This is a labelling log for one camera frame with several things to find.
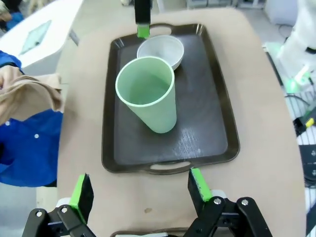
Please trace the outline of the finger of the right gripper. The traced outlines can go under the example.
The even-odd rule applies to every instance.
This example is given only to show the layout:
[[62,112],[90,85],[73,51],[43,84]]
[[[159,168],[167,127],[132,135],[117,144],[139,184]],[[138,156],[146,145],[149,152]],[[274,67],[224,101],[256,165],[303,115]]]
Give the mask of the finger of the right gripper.
[[139,38],[148,38],[150,36],[151,24],[151,1],[135,0],[135,23],[137,25],[137,36]]

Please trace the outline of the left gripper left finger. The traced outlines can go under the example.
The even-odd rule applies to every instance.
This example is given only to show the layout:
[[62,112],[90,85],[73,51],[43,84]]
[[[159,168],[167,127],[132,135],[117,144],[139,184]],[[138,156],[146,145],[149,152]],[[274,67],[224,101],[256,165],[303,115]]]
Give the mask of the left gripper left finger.
[[25,237],[94,237],[87,222],[92,210],[94,192],[88,174],[79,176],[68,204],[47,212],[33,209],[23,230]]

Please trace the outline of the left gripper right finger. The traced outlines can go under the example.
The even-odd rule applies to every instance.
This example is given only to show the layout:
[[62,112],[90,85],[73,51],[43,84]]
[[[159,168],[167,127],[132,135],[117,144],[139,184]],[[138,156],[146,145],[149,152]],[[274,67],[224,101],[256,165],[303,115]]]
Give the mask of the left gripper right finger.
[[218,228],[227,228],[235,237],[272,235],[257,203],[251,197],[236,202],[214,196],[198,168],[191,168],[188,190],[197,218],[187,230],[189,237],[212,237]]

